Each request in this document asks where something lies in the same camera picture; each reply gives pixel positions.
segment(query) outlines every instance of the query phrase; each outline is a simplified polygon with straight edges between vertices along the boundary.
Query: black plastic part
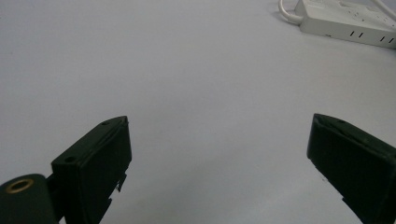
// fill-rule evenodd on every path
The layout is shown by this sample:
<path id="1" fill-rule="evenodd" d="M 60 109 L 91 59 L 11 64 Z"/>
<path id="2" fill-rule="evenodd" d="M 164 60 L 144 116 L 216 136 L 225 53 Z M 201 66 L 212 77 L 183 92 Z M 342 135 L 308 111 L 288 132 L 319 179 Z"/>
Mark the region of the black plastic part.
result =
<path id="1" fill-rule="evenodd" d="M 332 117 L 314 116 L 308 158 L 363 223 L 396 218 L 396 148 Z"/>
<path id="2" fill-rule="evenodd" d="M 62 217 L 64 217 L 64 199 L 61 189 L 56 183 L 54 175 L 50 175 L 47 178 L 47 186 L 49 190 L 49 196 L 52 200 L 53 212 L 55 213 L 56 219 L 60 221 Z"/>
<path id="3" fill-rule="evenodd" d="M 67 223 L 97 224 L 132 160 L 127 117 L 102 122 L 52 162 Z"/>
<path id="4" fill-rule="evenodd" d="M 23 175 L 0 187 L 0 223 L 57 222 L 43 175 Z"/>

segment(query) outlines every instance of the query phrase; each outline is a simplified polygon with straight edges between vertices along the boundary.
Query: white cable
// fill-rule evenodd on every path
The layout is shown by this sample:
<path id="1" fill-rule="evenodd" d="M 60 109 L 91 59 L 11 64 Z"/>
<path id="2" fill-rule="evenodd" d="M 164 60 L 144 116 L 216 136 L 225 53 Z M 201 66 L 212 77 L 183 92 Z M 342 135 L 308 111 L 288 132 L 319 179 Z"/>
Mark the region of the white cable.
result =
<path id="1" fill-rule="evenodd" d="M 387 7 L 381 0 L 371 0 L 379 9 L 381 9 L 382 12 L 387 14 L 389 17 L 391 17 L 394 21 L 396 21 L 396 14 L 392 9 Z"/>
<path id="2" fill-rule="evenodd" d="M 295 23 L 297 25 L 300 25 L 303 22 L 303 17 L 289 14 L 289 12 L 283 8 L 283 0 L 279 0 L 277 6 L 279 7 L 280 14 L 282 14 L 282 16 L 284 16 L 289 22 Z"/>

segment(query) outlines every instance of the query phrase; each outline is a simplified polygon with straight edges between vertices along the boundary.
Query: power cord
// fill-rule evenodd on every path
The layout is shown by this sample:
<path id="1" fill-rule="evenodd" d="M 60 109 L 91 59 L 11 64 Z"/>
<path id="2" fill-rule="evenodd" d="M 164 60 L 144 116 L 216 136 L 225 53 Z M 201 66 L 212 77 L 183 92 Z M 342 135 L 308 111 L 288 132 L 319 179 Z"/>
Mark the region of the power cord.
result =
<path id="1" fill-rule="evenodd" d="M 297 25 L 300 25 L 303 22 L 304 17 L 289 14 L 289 12 L 283 8 L 283 0 L 279 0 L 277 6 L 279 7 L 280 14 L 282 14 L 282 16 L 285 17 L 289 22 L 295 23 Z"/>

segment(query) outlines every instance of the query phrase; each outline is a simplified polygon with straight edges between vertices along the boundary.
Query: power outlet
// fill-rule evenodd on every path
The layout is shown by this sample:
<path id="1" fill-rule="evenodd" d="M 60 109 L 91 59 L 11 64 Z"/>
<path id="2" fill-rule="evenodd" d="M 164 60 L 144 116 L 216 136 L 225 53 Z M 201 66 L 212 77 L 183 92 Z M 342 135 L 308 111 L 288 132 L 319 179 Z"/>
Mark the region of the power outlet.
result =
<path id="1" fill-rule="evenodd" d="M 396 49 L 396 21 L 377 7 L 336 0 L 300 0 L 300 30 L 362 44 Z"/>

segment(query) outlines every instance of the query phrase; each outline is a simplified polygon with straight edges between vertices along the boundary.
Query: white power strip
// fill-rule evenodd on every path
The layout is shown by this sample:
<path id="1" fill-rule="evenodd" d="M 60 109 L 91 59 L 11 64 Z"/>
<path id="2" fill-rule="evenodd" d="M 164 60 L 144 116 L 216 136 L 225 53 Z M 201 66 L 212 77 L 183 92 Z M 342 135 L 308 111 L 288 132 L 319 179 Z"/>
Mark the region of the white power strip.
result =
<path id="1" fill-rule="evenodd" d="M 313 35 L 396 49 L 396 21 L 377 7 L 337 0 L 300 0 L 300 30 Z"/>

